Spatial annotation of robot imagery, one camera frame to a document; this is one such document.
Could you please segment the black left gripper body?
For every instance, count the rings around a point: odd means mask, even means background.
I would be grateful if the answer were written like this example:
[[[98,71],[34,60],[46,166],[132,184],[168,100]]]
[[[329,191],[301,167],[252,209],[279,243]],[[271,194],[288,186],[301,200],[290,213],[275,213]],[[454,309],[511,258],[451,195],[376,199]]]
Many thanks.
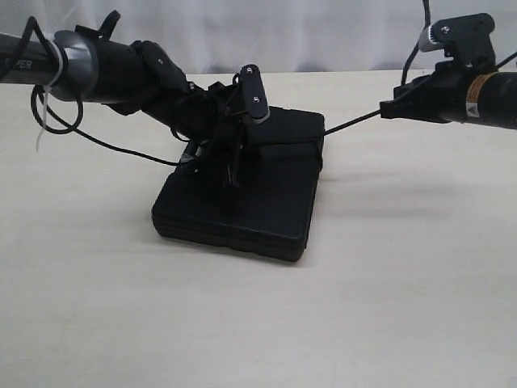
[[[204,147],[199,161],[229,158],[248,145],[249,99],[240,74],[203,88],[149,40],[95,44],[95,102],[122,116],[145,113]]]

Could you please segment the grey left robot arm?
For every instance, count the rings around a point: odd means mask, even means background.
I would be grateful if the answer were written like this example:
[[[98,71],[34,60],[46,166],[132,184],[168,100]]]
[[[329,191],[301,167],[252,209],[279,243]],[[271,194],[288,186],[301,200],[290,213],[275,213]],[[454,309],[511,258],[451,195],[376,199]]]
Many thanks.
[[[33,87],[31,109],[43,129],[77,132],[85,103],[122,116],[143,112],[195,147],[177,167],[196,170],[223,162],[235,183],[242,151],[255,147],[250,126],[270,115],[257,66],[243,67],[229,85],[216,82],[204,89],[155,42],[120,44],[106,32],[88,29],[33,41],[34,32],[30,27],[20,38],[1,36],[1,81]]]

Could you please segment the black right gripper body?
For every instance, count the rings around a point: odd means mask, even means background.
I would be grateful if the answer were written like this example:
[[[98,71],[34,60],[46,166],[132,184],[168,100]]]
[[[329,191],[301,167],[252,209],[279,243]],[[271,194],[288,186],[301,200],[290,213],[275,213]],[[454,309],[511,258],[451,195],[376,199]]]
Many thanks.
[[[393,100],[428,106],[443,121],[502,129],[516,128],[516,73],[442,68],[393,89]]]

